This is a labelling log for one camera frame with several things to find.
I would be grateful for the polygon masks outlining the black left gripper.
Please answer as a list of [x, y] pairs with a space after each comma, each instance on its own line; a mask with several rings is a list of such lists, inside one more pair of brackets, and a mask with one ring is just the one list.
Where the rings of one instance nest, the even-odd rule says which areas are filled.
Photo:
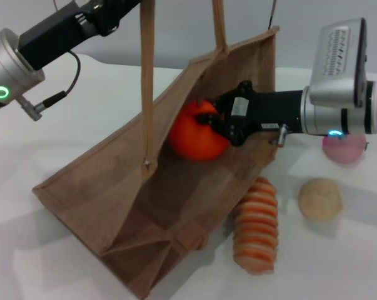
[[71, 1], [20, 35], [18, 51], [38, 71], [94, 36], [108, 36], [141, 0]]

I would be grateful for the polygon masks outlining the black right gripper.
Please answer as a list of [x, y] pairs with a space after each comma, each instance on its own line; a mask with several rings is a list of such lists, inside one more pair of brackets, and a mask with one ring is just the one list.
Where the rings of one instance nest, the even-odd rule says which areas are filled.
[[242, 81], [238, 87], [217, 98], [205, 99], [206, 109], [219, 113], [199, 113], [198, 123], [208, 125], [214, 132], [227, 138], [233, 146], [242, 146], [247, 138], [258, 132], [303, 133], [301, 100], [303, 92], [256, 92], [251, 81]]

